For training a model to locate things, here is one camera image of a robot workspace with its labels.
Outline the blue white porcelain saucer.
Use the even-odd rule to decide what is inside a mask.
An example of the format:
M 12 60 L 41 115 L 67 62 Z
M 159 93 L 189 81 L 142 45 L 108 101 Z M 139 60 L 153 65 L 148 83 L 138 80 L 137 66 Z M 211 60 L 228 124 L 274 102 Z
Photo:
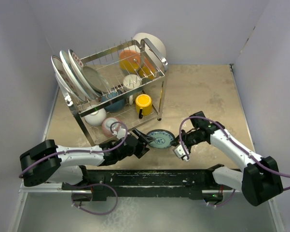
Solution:
M 175 136 L 172 132 L 162 129 L 149 131 L 147 135 L 154 138 L 154 141 L 149 143 L 149 146 L 158 149 L 171 147 L 171 142 L 175 139 Z

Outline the plain white bowl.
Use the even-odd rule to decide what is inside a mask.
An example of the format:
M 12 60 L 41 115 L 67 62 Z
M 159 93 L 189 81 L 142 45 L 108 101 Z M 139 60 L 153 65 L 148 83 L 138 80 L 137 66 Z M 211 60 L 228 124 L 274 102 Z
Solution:
M 86 123 L 94 127 L 102 125 L 103 121 L 106 118 L 107 118 L 107 113 L 105 109 L 100 109 L 84 117 Z

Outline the yellow translucent mug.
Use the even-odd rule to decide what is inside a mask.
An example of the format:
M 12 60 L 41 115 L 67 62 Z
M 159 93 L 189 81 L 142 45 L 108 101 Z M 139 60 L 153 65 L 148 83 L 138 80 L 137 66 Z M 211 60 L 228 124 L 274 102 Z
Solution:
M 152 99 L 147 94 L 140 94 L 136 100 L 136 111 L 138 118 L 142 119 L 144 116 L 148 116 L 152 113 Z

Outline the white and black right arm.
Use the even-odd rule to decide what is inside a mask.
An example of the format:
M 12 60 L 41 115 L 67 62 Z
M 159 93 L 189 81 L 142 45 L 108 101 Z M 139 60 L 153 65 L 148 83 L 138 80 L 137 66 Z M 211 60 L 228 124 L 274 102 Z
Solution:
M 239 171 L 235 171 L 223 165 L 216 166 L 212 173 L 205 177 L 208 188 L 228 186 L 242 192 L 253 206 L 258 206 L 283 192 L 278 165 L 272 157 L 264 158 L 248 149 L 221 123 L 206 118 L 202 111 L 191 115 L 188 120 L 193 128 L 190 131 L 179 129 L 178 136 L 171 142 L 173 152 L 179 159 L 189 161 L 192 146 L 207 142 L 224 153 L 239 168 Z

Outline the black white patterned bowl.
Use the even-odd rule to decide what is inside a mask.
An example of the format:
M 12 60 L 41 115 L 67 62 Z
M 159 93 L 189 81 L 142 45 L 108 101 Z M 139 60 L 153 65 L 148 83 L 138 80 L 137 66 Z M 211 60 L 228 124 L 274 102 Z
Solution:
M 121 127 L 119 122 L 120 120 L 116 117 L 108 117 L 102 123 L 102 132 L 106 137 L 111 138 L 113 136 L 111 130 L 113 132 L 118 131 Z

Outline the white plate with red characters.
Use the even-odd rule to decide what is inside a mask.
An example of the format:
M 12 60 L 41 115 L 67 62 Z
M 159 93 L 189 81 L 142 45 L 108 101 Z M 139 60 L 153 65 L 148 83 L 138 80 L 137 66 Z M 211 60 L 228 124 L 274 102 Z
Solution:
M 63 67 L 61 59 L 57 56 L 51 56 L 51 62 L 60 84 L 67 90 L 68 93 L 70 93 L 76 99 L 82 102 L 86 102 L 86 96 L 80 90 L 78 90 L 75 87 L 74 83 L 70 80 Z

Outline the white watermelon pattern plate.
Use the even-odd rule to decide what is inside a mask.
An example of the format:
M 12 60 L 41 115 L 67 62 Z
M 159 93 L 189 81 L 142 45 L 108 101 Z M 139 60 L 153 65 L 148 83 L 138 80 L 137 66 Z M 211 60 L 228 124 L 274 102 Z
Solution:
M 95 95 L 82 84 L 82 82 L 79 80 L 77 74 L 75 73 L 74 69 L 72 68 L 72 64 L 69 58 L 69 55 L 64 50 L 61 50 L 59 52 L 60 58 L 63 63 L 63 67 L 68 74 L 70 80 L 73 82 L 75 87 L 88 99 L 88 100 L 94 100 Z

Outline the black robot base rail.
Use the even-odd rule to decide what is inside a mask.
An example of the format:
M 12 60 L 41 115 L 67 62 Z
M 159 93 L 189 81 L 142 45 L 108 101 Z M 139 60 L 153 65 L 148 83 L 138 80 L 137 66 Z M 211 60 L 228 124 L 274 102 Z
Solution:
M 194 189 L 217 189 L 221 193 L 192 193 L 184 194 L 182 198 L 191 200 L 209 200 L 211 202 L 221 201 L 222 191 L 229 190 L 227 186 L 219 185 L 214 181 L 212 168 L 209 169 L 169 169 L 169 170 L 86 170 L 85 180 L 76 184 L 74 187 L 94 187 L 94 186 L 186 186 Z M 75 201 L 105 201 L 108 197 L 118 196 L 115 190 L 93 190 L 91 193 L 73 193 Z M 150 197 L 166 198 L 163 194 L 150 195 Z M 179 198 L 177 195 L 171 195 L 170 198 Z

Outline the grey green small plate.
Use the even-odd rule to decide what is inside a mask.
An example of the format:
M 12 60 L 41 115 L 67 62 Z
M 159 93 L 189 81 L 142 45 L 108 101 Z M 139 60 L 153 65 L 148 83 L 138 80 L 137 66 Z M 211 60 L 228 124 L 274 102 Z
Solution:
M 88 84 L 96 91 L 107 93 L 111 89 L 108 81 L 95 69 L 83 66 L 82 72 Z

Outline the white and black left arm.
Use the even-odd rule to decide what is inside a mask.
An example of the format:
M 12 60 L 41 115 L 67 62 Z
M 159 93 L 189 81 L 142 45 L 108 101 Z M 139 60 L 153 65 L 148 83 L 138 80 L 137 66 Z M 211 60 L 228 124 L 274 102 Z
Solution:
M 64 147 L 56 145 L 53 139 L 45 140 L 20 156 L 23 179 L 26 187 L 33 187 L 47 181 L 65 182 L 85 189 L 90 178 L 85 166 L 111 166 L 132 155 L 141 158 L 154 138 L 137 129 L 132 133 L 119 129 L 117 140 L 93 147 Z

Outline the dark blue ceramic bowl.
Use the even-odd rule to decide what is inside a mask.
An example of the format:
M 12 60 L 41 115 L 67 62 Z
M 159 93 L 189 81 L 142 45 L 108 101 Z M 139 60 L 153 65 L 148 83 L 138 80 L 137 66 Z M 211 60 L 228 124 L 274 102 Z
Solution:
M 114 101 L 113 99 L 121 95 L 122 92 L 120 90 L 112 89 L 110 92 L 103 92 L 103 96 L 101 98 L 102 102 L 110 101 L 110 105 L 105 106 L 104 109 L 108 112 L 115 113 L 122 110 L 126 104 L 125 99 L 120 99 L 118 101 Z

